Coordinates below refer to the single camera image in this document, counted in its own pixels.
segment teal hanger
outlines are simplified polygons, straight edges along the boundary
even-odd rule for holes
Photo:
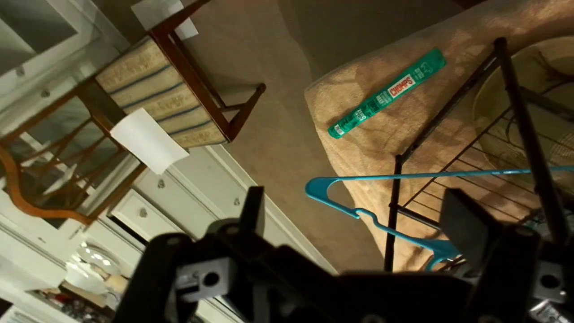
[[[574,173],[574,166],[558,166],[549,168],[551,173]],[[379,175],[379,177],[332,177],[332,178],[314,178],[307,184],[305,193],[311,200],[327,205],[341,214],[350,216],[352,220],[361,220],[361,216],[371,218],[373,225],[397,239],[402,239],[418,248],[432,252],[431,263],[425,266],[431,272],[434,266],[454,261],[459,257],[459,252],[449,241],[436,239],[416,239],[402,232],[391,230],[379,223],[379,218],[366,209],[350,209],[341,203],[336,203],[328,198],[332,185],[341,182],[391,182],[391,180],[424,180],[424,178],[479,178],[479,177],[519,177],[531,175],[529,169],[490,169],[490,171],[463,171],[463,173],[416,173],[416,175]]]

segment black metal rack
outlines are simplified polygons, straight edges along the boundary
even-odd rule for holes
[[[547,216],[549,230],[553,234],[554,243],[560,247],[565,247],[571,232],[567,229],[567,221],[563,218],[563,209],[560,205],[558,193],[556,193],[553,178],[549,175],[547,162],[545,162],[544,153],[540,150],[538,135],[533,128],[526,103],[533,103],[538,108],[542,108],[549,114],[554,114],[565,121],[574,121],[574,114],[569,108],[565,108],[551,99],[542,98],[540,94],[533,94],[533,92],[519,87],[515,69],[513,69],[511,58],[508,54],[508,47],[506,47],[504,38],[499,38],[493,44],[493,53],[477,67],[477,71],[450,98],[450,101],[447,101],[447,105],[436,114],[436,117],[431,119],[431,123],[427,123],[427,126],[418,133],[418,137],[409,144],[409,148],[402,155],[395,157],[395,175],[402,175],[404,166],[416,153],[416,150],[420,146],[424,146],[424,142],[434,133],[434,130],[438,130],[438,126],[445,121],[445,117],[454,110],[456,103],[461,98],[465,98],[486,76],[490,76],[497,67],[502,69],[502,78],[504,78],[504,85],[506,85],[506,92],[508,92],[511,108],[502,112],[490,126],[486,126],[483,132],[479,132],[476,135],[476,139],[467,148],[463,148],[459,151],[459,155],[456,159],[452,159],[440,173],[486,169],[486,166],[490,166],[488,160],[493,160],[499,157],[490,157],[486,151],[481,150],[479,141],[484,137],[492,137],[493,141],[501,141],[506,146],[511,146],[513,150],[524,150],[528,162],[531,166],[531,171],[533,171],[537,189],[531,189],[529,185],[520,185],[517,182],[508,182],[510,191],[513,193],[515,198],[510,198],[508,194],[504,194],[504,196],[499,194],[497,200],[508,200],[515,205],[524,205],[526,209],[531,209],[533,207],[531,203],[537,202],[537,196],[538,196],[542,211]],[[517,121],[524,148],[492,133],[493,126],[497,126],[499,123],[510,124],[513,119]],[[499,166],[524,168],[524,166],[513,166],[513,162],[510,162],[510,160],[499,160]],[[504,182],[502,178],[497,178],[497,177],[488,178],[488,180],[486,178],[458,178],[458,180],[459,180],[461,187],[472,187],[472,189],[484,191],[490,194],[497,194],[493,189],[490,189],[490,185],[497,185],[497,182]],[[425,227],[440,230],[440,225],[436,221],[432,221],[422,214],[427,214],[427,212],[440,214],[443,193],[449,185],[445,185],[441,182],[441,178],[432,178],[418,193],[415,193],[406,203],[400,203],[400,187],[402,187],[402,180],[395,180],[393,193],[391,193],[391,203],[389,203],[388,227],[395,230],[398,214],[402,214],[413,221],[418,221]],[[499,220],[508,218],[508,221],[517,221],[517,218],[513,214],[497,211],[495,207],[484,205],[484,209]],[[393,263],[395,263],[395,236],[388,236],[386,261],[384,261],[386,272],[389,272],[389,273],[393,272]]]

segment black object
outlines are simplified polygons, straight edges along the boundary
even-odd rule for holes
[[[497,54],[508,56],[504,49],[497,49]],[[493,69],[492,58],[481,65],[481,71],[490,69]],[[476,76],[465,85],[467,89],[476,83]],[[520,96],[517,87],[510,87],[510,92]],[[520,128],[531,128],[524,121],[517,117]],[[436,126],[432,121],[420,141],[415,141],[413,150],[397,159],[397,173]],[[212,297],[223,297],[242,320],[255,323],[571,320],[567,311],[574,309],[574,245],[569,239],[571,232],[560,227],[565,223],[563,212],[556,193],[553,194],[549,187],[553,184],[545,182],[547,168],[540,150],[531,150],[529,142],[524,142],[524,148],[529,162],[535,162],[533,173],[538,175],[537,193],[545,191],[542,205],[554,227],[551,230],[554,239],[542,241],[537,232],[524,227],[504,229],[465,193],[447,191],[440,229],[463,252],[468,264],[481,272],[476,284],[443,273],[330,277],[294,250],[273,248],[257,234],[264,218],[264,191],[250,189],[241,220],[214,223],[201,241],[192,243],[180,234],[153,239],[115,322],[187,322],[196,313],[197,302]],[[420,214],[398,207],[398,189],[400,184],[395,184],[391,202],[395,220],[389,220],[389,225],[397,223],[398,212],[425,221]]]
[[[0,318],[13,308],[11,302],[0,299]]]
[[[402,173],[402,157],[395,157],[395,175]],[[400,194],[400,180],[393,180],[393,196],[389,205],[389,229],[397,229],[398,218],[398,194]],[[388,236],[388,245],[384,252],[384,270],[393,273],[393,261],[395,261],[395,236]]]

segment wooden furniture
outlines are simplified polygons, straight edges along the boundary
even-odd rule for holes
[[[248,103],[228,107],[176,35],[206,0],[196,0],[153,28],[145,40],[111,63],[97,83],[126,112],[147,110],[181,146],[230,142],[253,112],[266,85]]]
[[[145,169],[117,175],[129,153],[108,132],[122,116],[97,92],[81,85],[0,139],[6,191],[22,212],[90,225]]]
[[[327,74],[307,89],[307,105],[314,119],[319,141],[328,155],[330,164],[341,177],[363,175],[393,175],[395,155],[416,139],[420,130],[434,114],[452,98],[465,80],[477,69],[492,51],[492,42],[506,37],[513,49],[526,47],[538,40],[572,33],[574,2],[484,2],[443,24],[432,26],[406,40],[388,46],[370,56],[355,60]],[[354,110],[368,96],[386,87],[406,67],[413,65],[431,49],[443,51],[449,65],[422,89],[409,94],[386,112],[379,114],[364,126],[354,130],[343,141],[334,141],[327,130]],[[418,148],[402,173],[434,173],[441,169],[465,171],[463,168],[492,164],[476,146],[463,160],[468,164],[450,164],[476,139],[472,117],[472,96],[463,99],[458,108],[441,123],[441,126]],[[501,194],[513,194],[513,187],[501,185],[499,178],[490,182],[490,191],[477,191],[474,182],[461,178],[445,180],[440,185],[427,185],[429,180],[404,182],[400,189],[400,205],[436,220],[440,214],[443,187],[461,187],[481,205],[499,211],[501,221],[517,223],[526,216],[524,205],[506,203]],[[380,223],[388,223],[388,203],[391,184],[352,184],[346,187],[355,207],[373,211]],[[398,230],[413,238],[438,238],[407,218],[398,218]],[[384,257],[386,234],[371,229],[375,243]],[[395,270],[420,270],[429,254],[404,243],[397,243]]]

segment chair leg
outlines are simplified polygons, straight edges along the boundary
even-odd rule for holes
[[[262,94],[266,92],[266,85],[258,85],[255,94],[250,98],[248,103],[244,105],[237,105],[237,107],[230,107],[233,110],[241,110],[235,119],[230,123],[228,130],[226,130],[226,139],[232,142],[237,133],[241,132],[241,128],[246,124],[246,121],[250,119],[257,101],[262,98]]]

